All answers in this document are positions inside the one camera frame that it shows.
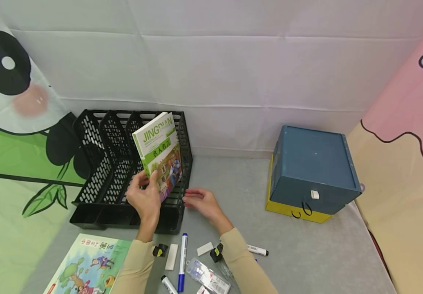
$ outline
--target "pink cheek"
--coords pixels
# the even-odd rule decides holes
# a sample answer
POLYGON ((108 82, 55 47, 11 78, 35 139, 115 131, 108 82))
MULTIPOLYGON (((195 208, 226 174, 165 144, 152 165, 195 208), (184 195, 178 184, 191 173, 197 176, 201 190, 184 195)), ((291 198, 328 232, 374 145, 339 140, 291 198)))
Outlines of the pink cheek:
POLYGON ((48 93, 43 87, 30 83, 25 92, 15 96, 12 105, 18 114, 25 117, 34 117, 47 110, 48 93))

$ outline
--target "picture book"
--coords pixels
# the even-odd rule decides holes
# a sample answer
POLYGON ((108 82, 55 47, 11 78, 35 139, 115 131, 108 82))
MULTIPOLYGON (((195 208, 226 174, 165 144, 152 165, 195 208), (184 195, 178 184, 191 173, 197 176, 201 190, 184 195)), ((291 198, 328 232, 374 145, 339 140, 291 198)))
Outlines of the picture book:
POLYGON ((43 294, 108 294, 130 241, 79 234, 43 294))
POLYGON ((181 179, 180 145, 172 114, 162 112, 132 134, 147 176, 158 171, 164 201, 181 179))

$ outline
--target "blue wooden box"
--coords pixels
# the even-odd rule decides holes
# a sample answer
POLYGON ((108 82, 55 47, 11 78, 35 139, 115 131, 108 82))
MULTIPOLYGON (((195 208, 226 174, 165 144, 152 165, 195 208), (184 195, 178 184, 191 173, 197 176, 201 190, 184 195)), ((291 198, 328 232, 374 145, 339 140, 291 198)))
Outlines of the blue wooden box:
POLYGON ((335 214, 361 194, 343 134, 283 126, 270 173, 269 200, 308 216, 335 214))

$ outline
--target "hand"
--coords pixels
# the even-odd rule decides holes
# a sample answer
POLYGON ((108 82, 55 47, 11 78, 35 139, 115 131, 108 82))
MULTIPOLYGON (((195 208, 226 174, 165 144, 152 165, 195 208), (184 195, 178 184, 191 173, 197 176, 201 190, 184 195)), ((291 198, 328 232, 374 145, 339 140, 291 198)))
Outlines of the hand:
POLYGON ((143 242, 151 241, 161 211, 161 197, 157 188, 157 170, 153 171, 150 179, 147 178, 145 171, 136 174, 125 195, 128 203, 136 209, 141 219, 136 239, 143 242), (139 187, 144 185, 148 186, 141 190, 139 187))
POLYGON ((232 230, 233 224, 219 207, 213 192, 202 188, 187 189, 183 198, 185 206, 198 210, 220 235, 232 230))

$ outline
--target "white eraser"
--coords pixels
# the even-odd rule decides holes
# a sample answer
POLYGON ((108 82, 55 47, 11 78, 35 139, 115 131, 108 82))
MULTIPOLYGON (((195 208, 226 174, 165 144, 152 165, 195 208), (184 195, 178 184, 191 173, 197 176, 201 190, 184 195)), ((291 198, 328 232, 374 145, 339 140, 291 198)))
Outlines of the white eraser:
POLYGON ((177 257, 178 244, 171 244, 169 247, 169 256, 167 257, 166 270, 174 270, 175 258, 177 257))
POLYGON ((198 289, 197 294, 210 294, 210 293, 208 292, 208 290, 206 290, 204 285, 201 285, 201 287, 198 289))
POLYGON ((207 244, 203 245, 202 247, 197 249, 197 255, 198 256, 202 256, 203 254, 205 254, 208 251, 211 251, 213 249, 213 245, 211 242, 208 242, 207 244))

